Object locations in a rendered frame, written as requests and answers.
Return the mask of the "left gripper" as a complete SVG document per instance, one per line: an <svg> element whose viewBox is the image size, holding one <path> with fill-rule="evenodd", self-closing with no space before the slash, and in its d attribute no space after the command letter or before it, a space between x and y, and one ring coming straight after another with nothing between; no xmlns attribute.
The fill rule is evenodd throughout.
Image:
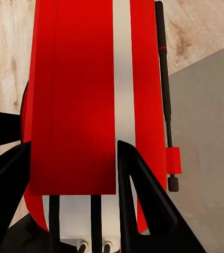
<svg viewBox="0 0 224 253"><path fill-rule="evenodd" d="M20 115L0 112L0 145L19 140Z"/></svg>

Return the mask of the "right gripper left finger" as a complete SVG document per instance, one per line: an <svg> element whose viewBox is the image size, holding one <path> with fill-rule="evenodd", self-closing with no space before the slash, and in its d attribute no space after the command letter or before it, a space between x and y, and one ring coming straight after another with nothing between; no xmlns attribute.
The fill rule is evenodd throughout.
<svg viewBox="0 0 224 253"><path fill-rule="evenodd" d="M0 155L0 245L30 181L31 141Z"/></svg>

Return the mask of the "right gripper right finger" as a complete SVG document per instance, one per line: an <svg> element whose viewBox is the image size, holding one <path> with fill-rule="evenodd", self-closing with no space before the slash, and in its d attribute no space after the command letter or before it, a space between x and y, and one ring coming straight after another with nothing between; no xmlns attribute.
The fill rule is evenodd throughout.
<svg viewBox="0 0 224 253"><path fill-rule="evenodd" d="M150 235L138 232L130 176ZM118 141L121 253L206 253L138 150Z"/></svg>

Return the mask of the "radio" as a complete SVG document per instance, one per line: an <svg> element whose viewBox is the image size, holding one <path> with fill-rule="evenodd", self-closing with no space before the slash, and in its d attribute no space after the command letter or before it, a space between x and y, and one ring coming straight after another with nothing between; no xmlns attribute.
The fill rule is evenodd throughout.
<svg viewBox="0 0 224 253"><path fill-rule="evenodd" d="M60 239L77 239L77 253L121 253L119 140L138 150L165 192L167 174L169 191L179 191L167 53L160 0L36 0L20 109L21 144L31 141L23 195L50 233L50 253L61 253Z"/></svg>

